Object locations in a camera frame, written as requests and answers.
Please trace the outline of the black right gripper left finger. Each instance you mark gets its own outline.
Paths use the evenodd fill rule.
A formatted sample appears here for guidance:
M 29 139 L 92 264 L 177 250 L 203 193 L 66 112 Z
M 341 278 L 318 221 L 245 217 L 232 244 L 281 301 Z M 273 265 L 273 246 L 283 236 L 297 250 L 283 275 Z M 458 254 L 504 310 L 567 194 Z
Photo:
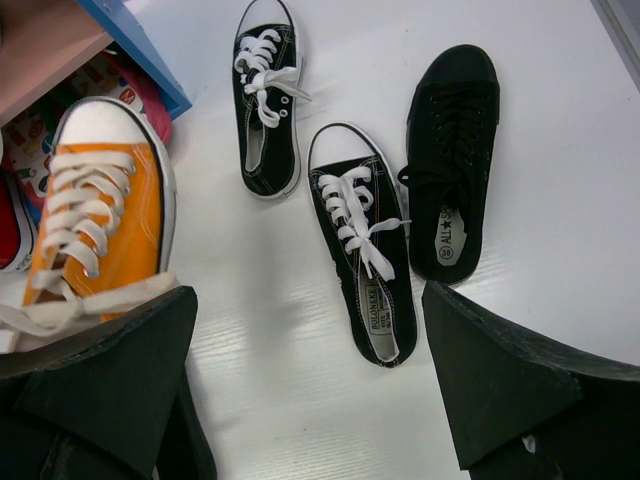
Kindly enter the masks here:
M 186 359 L 196 292 L 1 358 L 5 479 L 211 479 Z

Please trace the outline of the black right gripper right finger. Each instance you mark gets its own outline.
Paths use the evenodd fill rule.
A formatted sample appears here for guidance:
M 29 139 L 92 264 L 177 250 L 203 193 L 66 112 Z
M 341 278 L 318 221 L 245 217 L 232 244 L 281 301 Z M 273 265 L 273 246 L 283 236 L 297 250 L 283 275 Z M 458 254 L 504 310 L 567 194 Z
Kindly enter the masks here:
M 422 304 L 461 470 L 473 479 L 638 478 L 638 367 L 562 344 L 434 281 Z

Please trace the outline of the orange sneaker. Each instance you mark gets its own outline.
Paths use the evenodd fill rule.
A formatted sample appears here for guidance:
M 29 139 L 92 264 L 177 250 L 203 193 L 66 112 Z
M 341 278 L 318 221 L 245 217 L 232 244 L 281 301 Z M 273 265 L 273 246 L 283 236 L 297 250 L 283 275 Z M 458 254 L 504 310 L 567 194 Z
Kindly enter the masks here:
M 1 351 L 29 351 L 177 286 L 168 272 L 176 180 L 148 121 L 86 97 L 54 136 L 47 197 L 21 306 L 1 308 Z

